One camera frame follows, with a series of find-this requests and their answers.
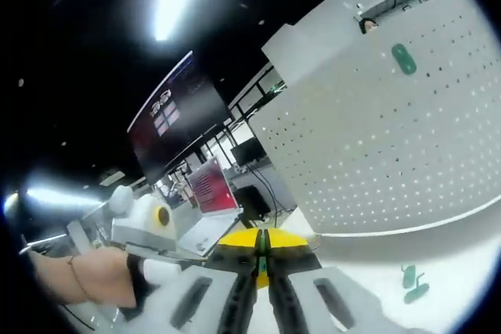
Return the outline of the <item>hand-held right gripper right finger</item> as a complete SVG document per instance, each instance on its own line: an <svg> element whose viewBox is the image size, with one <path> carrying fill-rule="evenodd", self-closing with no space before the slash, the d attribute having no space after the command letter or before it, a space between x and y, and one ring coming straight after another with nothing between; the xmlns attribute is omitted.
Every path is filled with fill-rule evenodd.
<svg viewBox="0 0 501 334"><path fill-rule="evenodd" d="M265 231L269 299L281 333L396 333L380 300L338 268L324 268L300 236Z"/></svg>

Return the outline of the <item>person's left hand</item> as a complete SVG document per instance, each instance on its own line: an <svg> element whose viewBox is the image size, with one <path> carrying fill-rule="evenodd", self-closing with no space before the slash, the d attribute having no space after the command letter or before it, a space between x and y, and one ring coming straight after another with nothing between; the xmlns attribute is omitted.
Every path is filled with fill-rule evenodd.
<svg viewBox="0 0 501 334"><path fill-rule="evenodd" d="M80 301L139 309L149 287L141 257L115 248L103 248L67 261Z"/></svg>

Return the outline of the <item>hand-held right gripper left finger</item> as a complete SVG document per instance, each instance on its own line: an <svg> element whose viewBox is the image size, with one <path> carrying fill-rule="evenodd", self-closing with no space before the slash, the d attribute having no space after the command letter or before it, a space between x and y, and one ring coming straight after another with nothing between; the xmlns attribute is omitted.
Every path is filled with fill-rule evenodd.
<svg viewBox="0 0 501 334"><path fill-rule="evenodd" d="M258 290L259 231L221 238L202 265L145 259L136 316L121 333L245 333Z"/></svg>

